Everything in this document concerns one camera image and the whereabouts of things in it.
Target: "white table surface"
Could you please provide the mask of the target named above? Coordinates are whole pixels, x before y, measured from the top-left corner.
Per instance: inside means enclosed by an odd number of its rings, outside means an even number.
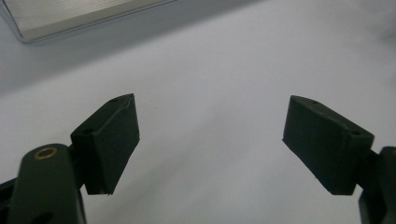
[[[135,94],[141,141],[89,223],[360,223],[282,143],[289,97],[396,146],[395,36],[344,0],[179,0],[33,45],[0,20],[0,180],[107,100]]]

